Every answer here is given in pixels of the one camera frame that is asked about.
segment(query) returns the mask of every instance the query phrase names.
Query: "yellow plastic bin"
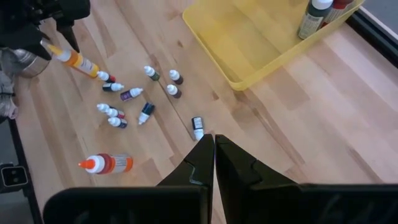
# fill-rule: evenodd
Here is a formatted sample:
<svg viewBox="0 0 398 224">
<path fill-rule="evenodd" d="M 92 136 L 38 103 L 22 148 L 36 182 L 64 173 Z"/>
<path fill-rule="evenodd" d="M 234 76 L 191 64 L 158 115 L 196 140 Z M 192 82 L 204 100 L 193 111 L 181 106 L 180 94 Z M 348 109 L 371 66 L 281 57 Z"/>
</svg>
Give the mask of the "yellow plastic bin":
<svg viewBox="0 0 398 224">
<path fill-rule="evenodd" d="M 183 19 L 232 89 L 245 90 L 337 29 L 364 0 L 305 40 L 308 0 L 197 0 Z"/>
</svg>

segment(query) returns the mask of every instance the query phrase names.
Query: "paint bottle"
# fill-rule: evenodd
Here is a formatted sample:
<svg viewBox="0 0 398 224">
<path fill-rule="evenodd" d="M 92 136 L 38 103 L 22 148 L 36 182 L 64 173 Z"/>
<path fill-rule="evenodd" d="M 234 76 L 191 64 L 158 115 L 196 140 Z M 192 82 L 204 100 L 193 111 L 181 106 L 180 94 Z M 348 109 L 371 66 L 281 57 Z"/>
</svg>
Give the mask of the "paint bottle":
<svg viewBox="0 0 398 224">
<path fill-rule="evenodd" d="M 120 83 L 106 83 L 102 86 L 104 91 L 119 91 L 124 88 L 124 85 Z"/>
<path fill-rule="evenodd" d="M 114 107 L 107 105 L 106 103 L 99 103 L 97 104 L 97 109 L 102 112 L 102 113 L 106 113 L 106 110 L 108 109 L 114 109 Z"/>
<path fill-rule="evenodd" d="M 100 70 L 96 64 L 89 61 L 87 58 L 81 56 L 74 50 L 63 50 L 54 45 L 47 44 L 47 47 L 54 53 L 56 58 L 69 67 L 81 71 L 91 78 L 97 77 L 97 72 Z"/>
<path fill-rule="evenodd" d="M 160 75 L 151 66 L 145 66 L 144 70 L 145 74 L 149 76 L 149 78 L 151 78 L 153 81 L 157 81 L 160 79 Z"/>
<path fill-rule="evenodd" d="M 141 114 L 138 117 L 138 124 L 142 125 L 145 122 L 147 122 L 148 118 L 150 117 L 152 112 L 154 112 L 154 110 L 155 110 L 155 105 L 153 105 L 152 103 L 146 103 L 141 111 Z"/>
<path fill-rule="evenodd" d="M 79 162 L 79 166 L 91 174 L 128 172 L 132 169 L 132 164 L 132 157 L 127 154 L 110 155 L 106 153 L 89 156 L 86 160 Z"/>
<path fill-rule="evenodd" d="M 354 0 L 335 0 L 333 2 L 333 6 L 329 14 L 326 16 L 325 20 L 323 21 L 322 27 L 328 25 L 329 23 L 333 22 L 334 20 L 338 19 L 344 13 L 349 11 L 352 6 Z"/>
<path fill-rule="evenodd" d="M 114 126 L 115 128 L 126 128 L 127 121 L 125 119 L 120 118 L 110 118 L 108 119 L 110 125 Z"/>
<path fill-rule="evenodd" d="M 205 135 L 202 118 L 201 117 L 192 118 L 192 127 L 195 139 L 199 141 Z"/>
<path fill-rule="evenodd" d="M 119 111 L 114 108 L 109 108 L 105 111 L 106 115 L 108 115 L 110 118 L 120 118 L 124 119 L 124 113 L 123 111 Z"/>
<path fill-rule="evenodd" d="M 131 100 L 131 99 L 139 96 L 142 93 L 142 91 L 144 91 L 144 89 L 142 89 L 142 88 L 132 88 L 129 91 L 120 93 L 120 99 L 122 99 L 122 101 Z"/>
<path fill-rule="evenodd" d="M 181 97 L 182 92 L 175 85 L 167 85 L 167 92 L 174 98 L 178 99 Z"/>
<path fill-rule="evenodd" d="M 174 83 L 177 85 L 181 85 L 184 82 L 184 79 L 182 78 L 180 73 L 176 70 L 170 70 L 169 76 L 170 76 L 171 80 L 173 80 Z"/>
<path fill-rule="evenodd" d="M 116 78 L 110 74 L 108 74 L 107 72 L 104 71 L 99 71 L 97 72 L 97 76 L 98 78 L 100 78 L 102 81 L 106 82 L 106 83 L 114 83 L 116 82 Z"/>
<path fill-rule="evenodd" d="M 329 14 L 333 0 L 311 0 L 305 11 L 298 31 L 298 37 L 306 39 L 314 34 L 322 25 L 323 19 Z"/>
</svg>

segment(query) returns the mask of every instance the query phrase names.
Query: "red paint bottle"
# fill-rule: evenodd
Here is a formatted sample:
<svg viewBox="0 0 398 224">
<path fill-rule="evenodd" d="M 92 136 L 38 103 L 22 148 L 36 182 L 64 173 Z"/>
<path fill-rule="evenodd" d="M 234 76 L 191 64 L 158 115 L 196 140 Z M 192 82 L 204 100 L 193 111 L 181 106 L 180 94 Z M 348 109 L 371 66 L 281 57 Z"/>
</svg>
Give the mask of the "red paint bottle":
<svg viewBox="0 0 398 224">
<path fill-rule="evenodd" d="M 332 9 L 323 21 L 322 27 L 335 21 L 344 13 L 349 11 L 353 6 L 354 0 L 335 0 L 332 5 Z"/>
</svg>

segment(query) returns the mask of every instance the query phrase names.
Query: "orange bottle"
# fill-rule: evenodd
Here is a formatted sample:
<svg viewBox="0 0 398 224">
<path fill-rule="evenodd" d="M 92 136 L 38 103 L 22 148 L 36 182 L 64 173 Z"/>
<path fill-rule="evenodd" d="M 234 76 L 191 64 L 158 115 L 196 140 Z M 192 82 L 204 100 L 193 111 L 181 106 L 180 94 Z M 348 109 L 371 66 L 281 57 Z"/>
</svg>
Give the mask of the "orange bottle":
<svg viewBox="0 0 398 224">
<path fill-rule="evenodd" d="M 115 174 L 130 171 L 132 163 L 132 157 L 127 154 L 100 153 L 81 161 L 79 166 L 91 174 Z"/>
<path fill-rule="evenodd" d="M 47 44 L 47 47 L 55 54 L 56 58 L 65 65 L 75 68 L 89 75 L 91 78 L 97 77 L 97 72 L 100 70 L 98 66 L 76 51 L 63 50 L 51 44 Z"/>
</svg>

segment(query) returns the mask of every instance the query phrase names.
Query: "wood grain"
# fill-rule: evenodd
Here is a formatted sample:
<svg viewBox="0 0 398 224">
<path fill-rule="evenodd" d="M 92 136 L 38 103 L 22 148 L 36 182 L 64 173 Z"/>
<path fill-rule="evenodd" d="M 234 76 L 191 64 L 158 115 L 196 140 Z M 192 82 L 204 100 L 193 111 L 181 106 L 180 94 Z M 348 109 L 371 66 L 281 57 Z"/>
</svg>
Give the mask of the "wood grain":
<svg viewBox="0 0 398 224">
<path fill-rule="evenodd" d="M 244 92 L 234 92 L 182 20 L 192 0 L 92 1 L 74 30 L 81 52 L 140 97 L 121 102 L 102 83 L 53 60 L 32 80 L 20 79 L 17 119 L 39 205 L 77 186 L 152 186 L 195 145 L 191 118 L 224 134 L 263 163 L 297 182 L 398 181 L 398 71 L 344 25 Z M 54 43 L 70 48 L 51 21 Z M 159 82 L 142 69 L 154 66 Z M 182 98 L 165 92 L 177 69 Z M 137 125 L 146 101 L 156 111 Z M 127 129 L 107 124 L 97 103 L 123 110 Z M 131 172 L 88 175 L 77 166 L 100 152 L 129 153 Z M 215 190 L 213 223 L 225 223 Z"/>
</svg>

